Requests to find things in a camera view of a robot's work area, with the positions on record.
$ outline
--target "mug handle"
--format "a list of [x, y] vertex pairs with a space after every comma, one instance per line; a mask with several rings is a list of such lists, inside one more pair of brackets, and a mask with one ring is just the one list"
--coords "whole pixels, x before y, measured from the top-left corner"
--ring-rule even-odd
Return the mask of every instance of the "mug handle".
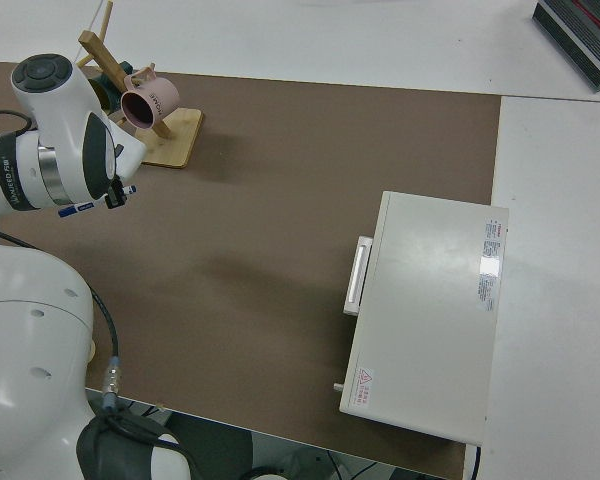
[[129, 74], [126, 77], [124, 77], [124, 85], [125, 85], [125, 87], [127, 87], [127, 90], [133, 90], [134, 88], [136, 88], [136, 86], [133, 84], [133, 77], [137, 77], [140, 75], [146, 75], [147, 80], [155, 80], [157, 78], [156, 72], [154, 70], [155, 66], [156, 66], [156, 64], [152, 63], [148, 67], [144, 67], [144, 68], [138, 70], [137, 72]]

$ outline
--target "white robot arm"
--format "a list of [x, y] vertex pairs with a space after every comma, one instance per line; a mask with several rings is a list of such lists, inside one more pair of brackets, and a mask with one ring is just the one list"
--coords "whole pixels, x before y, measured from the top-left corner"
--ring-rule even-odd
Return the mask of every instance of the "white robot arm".
[[[0, 215], [105, 195], [124, 203], [121, 181], [145, 146], [109, 122], [82, 72], [62, 56], [37, 55], [11, 80], [38, 128], [0, 134]], [[115, 412], [111, 398], [94, 417], [84, 386], [92, 325], [91, 290], [77, 272], [43, 252], [0, 245], [0, 478], [189, 479], [180, 453], [141, 441], [173, 445], [168, 432]], [[134, 452], [144, 460], [131, 460]]]

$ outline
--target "white table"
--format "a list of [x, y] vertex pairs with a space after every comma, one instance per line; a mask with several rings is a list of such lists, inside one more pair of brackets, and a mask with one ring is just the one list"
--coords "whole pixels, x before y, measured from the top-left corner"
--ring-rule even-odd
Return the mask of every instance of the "white table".
[[[0, 3], [0, 61], [74, 58], [97, 4]], [[507, 95], [493, 203], [510, 231], [480, 478], [600, 478], [600, 93], [540, 34], [534, 5], [118, 0], [107, 45], [166, 71]]]
[[[73, 59], [100, 0], [0, 2], [0, 61]], [[116, 58], [159, 70], [600, 101], [533, 0], [117, 0]], [[98, 30], [99, 18], [94, 30]]]

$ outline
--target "brown tabletop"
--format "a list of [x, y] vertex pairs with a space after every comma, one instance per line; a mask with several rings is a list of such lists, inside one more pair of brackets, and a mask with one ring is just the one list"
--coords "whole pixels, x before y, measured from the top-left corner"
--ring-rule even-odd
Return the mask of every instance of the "brown tabletop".
[[[18, 108], [0, 64], [0, 108]], [[122, 394], [460, 479], [464, 445], [338, 411], [356, 241], [384, 190], [489, 203], [500, 97], [170, 75], [205, 122], [117, 210], [1, 221], [72, 265], [120, 335]], [[96, 318], [87, 385], [110, 352]]]

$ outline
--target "label sticker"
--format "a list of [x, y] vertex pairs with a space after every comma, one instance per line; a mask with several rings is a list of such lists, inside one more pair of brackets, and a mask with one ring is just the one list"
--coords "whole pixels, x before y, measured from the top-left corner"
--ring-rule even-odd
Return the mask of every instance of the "label sticker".
[[369, 406], [374, 375], [374, 371], [370, 368], [358, 368], [353, 397], [353, 404], [356, 407], [367, 408]]
[[489, 220], [484, 229], [478, 299], [480, 308], [492, 311], [498, 300], [500, 270], [502, 267], [502, 243], [504, 226], [497, 220]]

